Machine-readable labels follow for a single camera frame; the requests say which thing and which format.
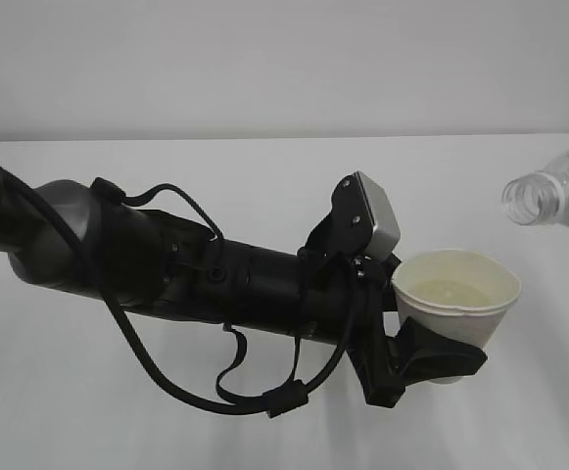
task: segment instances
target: screw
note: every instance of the screw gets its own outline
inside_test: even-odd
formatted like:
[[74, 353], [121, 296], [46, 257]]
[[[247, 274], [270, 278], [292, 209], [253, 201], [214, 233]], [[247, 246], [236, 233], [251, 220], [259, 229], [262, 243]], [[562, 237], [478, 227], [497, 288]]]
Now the screw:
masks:
[[208, 270], [208, 278], [213, 282], [222, 282], [227, 277], [227, 272], [222, 267], [213, 267]]
[[310, 339], [314, 336], [314, 332], [316, 331], [316, 321], [311, 321], [308, 326], [306, 327], [306, 338]]

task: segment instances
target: water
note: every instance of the water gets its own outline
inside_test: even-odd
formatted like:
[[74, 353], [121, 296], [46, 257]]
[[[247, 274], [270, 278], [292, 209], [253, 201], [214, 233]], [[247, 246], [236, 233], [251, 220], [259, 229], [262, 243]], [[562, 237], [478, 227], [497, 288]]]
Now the water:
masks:
[[417, 284], [410, 294], [422, 301], [441, 306], [490, 306], [491, 299], [473, 286], [462, 282], [432, 280]]

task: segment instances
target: cup rim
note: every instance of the cup rim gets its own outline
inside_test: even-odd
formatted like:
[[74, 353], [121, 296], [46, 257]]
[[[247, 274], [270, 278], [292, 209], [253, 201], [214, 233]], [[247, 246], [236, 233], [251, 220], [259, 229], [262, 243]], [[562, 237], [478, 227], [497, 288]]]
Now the cup rim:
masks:
[[[487, 305], [487, 306], [441, 305], [441, 304], [435, 304], [435, 303], [429, 302], [429, 301], [424, 301], [423, 299], [420, 299], [416, 296], [413, 296], [412, 294], [410, 294], [410, 293], [406, 292], [404, 289], [402, 289], [395, 282], [396, 278], [400, 274], [402, 267], [406, 263], [408, 263], [414, 259], [418, 259], [418, 258], [421, 258], [423, 256], [430, 255], [432, 253], [438, 253], [438, 252], [468, 253], [468, 254], [476, 255], [480, 258], [486, 259], [488, 262], [491, 262], [493, 264], [496, 264], [497, 266], [503, 268], [515, 280], [515, 282], [517, 284], [517, 291], [516, 291], [515, 295], [512, 296], [512, 298], [510, 300], [508, 300], [506, 302], [502, 302], [500, 304], [495, 304], [495, 305]], [[391, 285], [395, 289], [396, 294], [398, 294], [400, 297], [402, 297], [405, 301], [410, 301], [409, 303], [415, 302], [417, 304], [420, 304], [421, 306], [432, 308], [435, 311], [434, 312], [430, 311], [429, 313], [433, 313], [433, 314], [436, 314], [439, 316], [480, 316], [480, 317], [482, 317], [482, 316], [497, 314], [497, 313], [499, 313], [500, 310], [508, 310], [513, 304], [515, 304], [519, 300], [519, 297], [521, 296], [521, 291], [523, 289], [521, 279], [519, 279], [519, 277], [514, 272], [512, 272], [510, 269], [508, 269], [506, 266], [504, 266], [500, 262], [498, 262], [498, 261], [480, 253], [480, 252], [474, 252], [472, 250], [463, 250], [460, 248], [443, 248], [443, 249], [439, 249], [439, 250], [432, 250], [429, 252], [422, 252], [422, 253], [418, 253], [418, 254], [414, 255], [413, 257], [410, 257], [410, 258], [402, 261], [400, 263], [400, 265], [393, 272], [393, 276], [391, 276]]]

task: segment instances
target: white table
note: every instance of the white table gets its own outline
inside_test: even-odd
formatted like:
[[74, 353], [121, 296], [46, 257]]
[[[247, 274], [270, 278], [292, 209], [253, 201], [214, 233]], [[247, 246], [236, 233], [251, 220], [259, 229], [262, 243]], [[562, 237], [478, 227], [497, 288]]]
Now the white table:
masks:
[[[0, 163], [31, 185], [101, 175], [136, 193], [174, 182], [228, 238], [291, 253], [329, 210], [334, 185], [361, 169], [391, 199], [399, 256], [476, 249], [524, 282], [477, 376], [413, 386], [390, 410], [364, 403], [343, 360], [308, 406], [269, 420], [212, 416], [166, 396], [100, 303], [26, 286], [0, 255], [0, 469], [569, 469], [569, 229], [515, 226], [498, 202], [507, 180], [567, 149], [561, 134], [0, 143]], [[156, 206], [194, 217], [172, 196]], [[133, 321], [172, 379], [213, 397], [231, 335]], [[281, 381], [292, 357], [290, 339], [248, 336], [248, 360], [228, 382], [246, 394]], [[331, 350], [305, 342], [302, 377]]]

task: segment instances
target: bottle neck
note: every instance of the bottle neck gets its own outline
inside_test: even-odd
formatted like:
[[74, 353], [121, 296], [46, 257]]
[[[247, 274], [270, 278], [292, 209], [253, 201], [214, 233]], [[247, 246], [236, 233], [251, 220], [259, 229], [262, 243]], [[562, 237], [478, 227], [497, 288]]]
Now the bottle neck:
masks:
[[501, 199], [506, 215], [519, 225], [552, 224], [565, 207], [565, 192], [551, 174], [536, 172], [510, 181]]

